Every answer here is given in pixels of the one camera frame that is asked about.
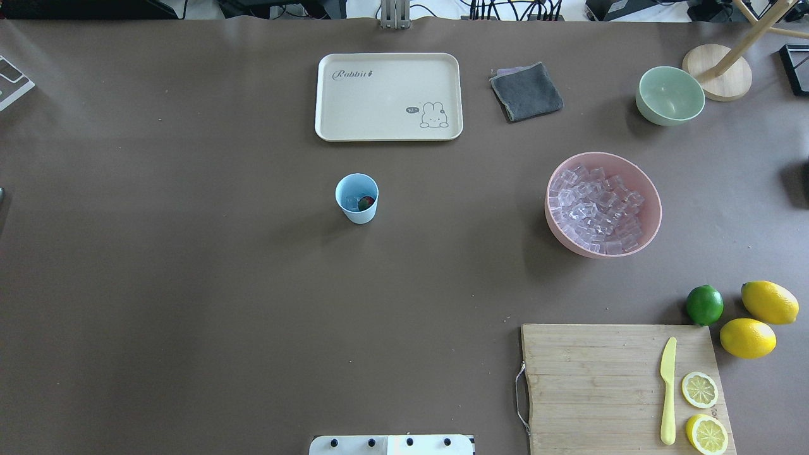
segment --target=rabbit cartoon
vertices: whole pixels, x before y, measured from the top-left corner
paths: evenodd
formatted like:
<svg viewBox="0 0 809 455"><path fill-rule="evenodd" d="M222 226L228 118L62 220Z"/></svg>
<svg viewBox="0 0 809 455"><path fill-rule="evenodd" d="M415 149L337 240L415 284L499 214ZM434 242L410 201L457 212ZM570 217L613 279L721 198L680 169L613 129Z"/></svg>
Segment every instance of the rabbit cartoon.
<svg viewBox="0 0 809 455"><path fill-rule="evenodd" d="M447 128L449 126L443 104L424 103L423 112L419 125L421 128Z"/></svg>

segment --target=green bowl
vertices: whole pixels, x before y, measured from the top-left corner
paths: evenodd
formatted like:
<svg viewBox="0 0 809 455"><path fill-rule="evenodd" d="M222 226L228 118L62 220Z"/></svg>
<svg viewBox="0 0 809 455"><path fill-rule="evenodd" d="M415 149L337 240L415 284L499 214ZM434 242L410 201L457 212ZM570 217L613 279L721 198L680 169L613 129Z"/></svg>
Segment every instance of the green bowl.
<svg viewBox="0 0 809 455"><path fill-rule="evenodd" d="M674 126L689 121L705 107L705 93L697 80L673 66L648 70L637 85L637 110L657 125Z"/></svg>

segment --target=wooden cutting board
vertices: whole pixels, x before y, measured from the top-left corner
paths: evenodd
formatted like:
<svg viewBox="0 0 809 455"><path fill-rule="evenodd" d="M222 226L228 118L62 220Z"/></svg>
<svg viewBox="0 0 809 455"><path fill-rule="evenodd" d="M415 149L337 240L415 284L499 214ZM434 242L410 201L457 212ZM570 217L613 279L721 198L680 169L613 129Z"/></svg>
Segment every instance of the wooden cutting board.
<svg viewBox="0 0 809 455"><path fill-rule="evenodd" d="M677 338L676 441L660 441L665 384L660 358ZM697 455L685 422L713 415L725 426L728 455L736 447L707 327L695 325L523 325L532 455ZM681 381L690 372L711 376L719 398L702 410L685 401Z"/></svg>

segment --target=towel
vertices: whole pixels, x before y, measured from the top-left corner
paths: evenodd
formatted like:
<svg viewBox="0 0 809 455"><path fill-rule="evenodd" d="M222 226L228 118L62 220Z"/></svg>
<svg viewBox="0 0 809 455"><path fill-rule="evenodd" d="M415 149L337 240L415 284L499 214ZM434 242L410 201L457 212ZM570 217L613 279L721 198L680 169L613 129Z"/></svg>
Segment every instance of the towel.
<svg viewBox="0 0 809 455"><path fill-rule="evenodd" d="M565 107L542 62L500 69L491 78L495 95L506 108L509 121L521 121Z"/></svg>

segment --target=cutting board handle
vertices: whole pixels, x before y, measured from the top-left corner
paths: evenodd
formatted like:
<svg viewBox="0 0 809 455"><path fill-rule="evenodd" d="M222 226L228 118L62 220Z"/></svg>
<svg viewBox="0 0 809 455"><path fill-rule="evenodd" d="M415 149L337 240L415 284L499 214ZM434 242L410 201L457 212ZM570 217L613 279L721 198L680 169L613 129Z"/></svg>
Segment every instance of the cutting board handle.
<svg viewBox="0 0 809 455"><path fill-rule="evenodd" d="M523 423L523 426L525 427L525 432L528 433L528 435L530 436L531 435L531 426L528 425L528 422L526 422L525 419L523 419L523 415L521 415L519 413L519 386L518 386L518 384L519 384L519 377L522 376L523 373L525 373L525 360L523 360L523 363L519 367L519 371L517 372L517 377L514 378L514 396L515 396L515 405L517 406L517 417L519 417L519 421Z"/></svg>

